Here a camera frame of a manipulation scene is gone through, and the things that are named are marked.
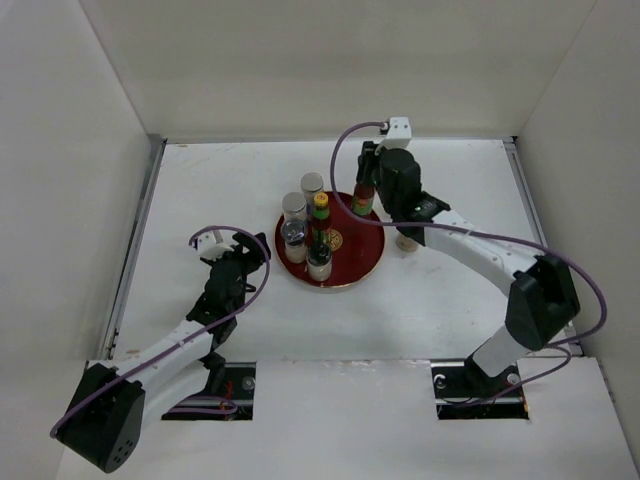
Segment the green-label sauce bottle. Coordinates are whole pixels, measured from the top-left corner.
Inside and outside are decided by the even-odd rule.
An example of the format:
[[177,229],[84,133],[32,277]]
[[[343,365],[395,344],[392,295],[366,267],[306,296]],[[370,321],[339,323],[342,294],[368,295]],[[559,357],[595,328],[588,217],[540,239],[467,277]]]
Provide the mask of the green-label sauce bottle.
[[316,243],[328,244],[331,232],[329,197],[324,192],[314,195],[312,210],[312,237]]
[[360,217],[366,217],[373,208],[376,189],[370,174],[363,174],[356,179],[352,197],[352,212]]

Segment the black-lid seasoning jar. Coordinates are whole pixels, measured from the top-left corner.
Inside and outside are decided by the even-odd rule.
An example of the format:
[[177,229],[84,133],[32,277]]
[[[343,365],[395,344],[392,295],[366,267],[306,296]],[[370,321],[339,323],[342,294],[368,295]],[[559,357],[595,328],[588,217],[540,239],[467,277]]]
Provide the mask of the black-lid seasoning jar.
[[398,236],[396,238],[396,245],[400,250],[408,253],[415,252],[419,247],[419,244],[416,241],[404,236]]

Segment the white bead jar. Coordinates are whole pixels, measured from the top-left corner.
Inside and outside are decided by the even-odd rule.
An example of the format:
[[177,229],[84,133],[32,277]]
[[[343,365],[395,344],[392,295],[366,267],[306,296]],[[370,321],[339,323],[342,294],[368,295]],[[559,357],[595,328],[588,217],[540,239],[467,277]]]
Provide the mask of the white bead jar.
[[289,192],[281,202],[282,212],[285,220],[300,220],[307,222],[307,202],[300,192]]
[[300,188],[306,200],[307,220],[310,221],[313,216],[315,195],[324,191],[324,180],[319,173],[309,172],[301,178]]

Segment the black-top grinder bottle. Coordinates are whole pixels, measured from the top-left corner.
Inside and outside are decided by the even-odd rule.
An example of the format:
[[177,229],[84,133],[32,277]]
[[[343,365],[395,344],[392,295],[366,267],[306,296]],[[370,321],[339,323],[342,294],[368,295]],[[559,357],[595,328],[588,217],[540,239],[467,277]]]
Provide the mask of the black-top grinder bottle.
[[299,219],[285,220],[280,227],[285,245],[285,256],[293,264],[301,264],[307,257],[306,223]]

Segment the small black-capped powder bottle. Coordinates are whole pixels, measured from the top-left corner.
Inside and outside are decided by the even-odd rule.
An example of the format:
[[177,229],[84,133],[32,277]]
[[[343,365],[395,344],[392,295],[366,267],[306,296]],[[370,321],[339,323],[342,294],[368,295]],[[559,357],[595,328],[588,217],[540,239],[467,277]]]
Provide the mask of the small black-capped powder bottle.
[[324,282],[332,274],[332,251],[328,244],[314,243],[307,251],[307,272],[316,282]]

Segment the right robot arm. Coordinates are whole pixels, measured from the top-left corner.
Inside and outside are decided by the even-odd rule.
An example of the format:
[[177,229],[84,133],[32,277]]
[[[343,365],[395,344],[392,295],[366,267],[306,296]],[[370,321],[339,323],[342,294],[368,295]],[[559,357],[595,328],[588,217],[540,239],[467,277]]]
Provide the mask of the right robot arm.
[[423,191],[421,169],[401,148],[362,145],[356,185],[377,193],[400,237],[444,253],[507,298],[503,325],[466,359],[461,376],[473,394],[489,394],[517,360],[544,349],[580,311],[567,263],[512,240],[484,238],[444,201]]

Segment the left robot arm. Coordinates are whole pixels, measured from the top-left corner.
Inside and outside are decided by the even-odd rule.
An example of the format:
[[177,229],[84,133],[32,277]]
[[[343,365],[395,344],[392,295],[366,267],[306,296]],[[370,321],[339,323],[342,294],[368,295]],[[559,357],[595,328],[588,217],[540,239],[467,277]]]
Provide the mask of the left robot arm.
[[264,233],[231,231],[231,245],[216,226],[192,235],[190,246],[210,268],[192,309],[166,337],[132,358],[88,367],[51,438],[112,473],[131,457],[148,423],[173,409],[185,413],[180,403],[191,395],[210,399],[221,393],[224,360],[216,351],[264,288],[250,284],[249,276],[268,270],[271,260]]

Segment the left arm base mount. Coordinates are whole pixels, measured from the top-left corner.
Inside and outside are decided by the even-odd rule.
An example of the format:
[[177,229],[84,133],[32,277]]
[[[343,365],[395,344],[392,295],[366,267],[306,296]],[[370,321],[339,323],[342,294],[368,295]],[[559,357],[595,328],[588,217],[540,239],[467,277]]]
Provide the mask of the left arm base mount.
[[200,392],[164,414],[163,421],[251,421],[254,411],[257,364],[227,363],[211,375]]

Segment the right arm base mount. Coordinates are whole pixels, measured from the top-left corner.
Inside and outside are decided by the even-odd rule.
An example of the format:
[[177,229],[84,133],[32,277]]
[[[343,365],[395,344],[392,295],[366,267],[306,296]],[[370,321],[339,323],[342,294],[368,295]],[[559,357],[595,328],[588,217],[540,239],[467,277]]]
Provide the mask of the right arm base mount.
[[513,364],[490,378],[473,373],[463,361],[431,363],[439,420],[528,420],[523,388],[510,390],[521,378]]

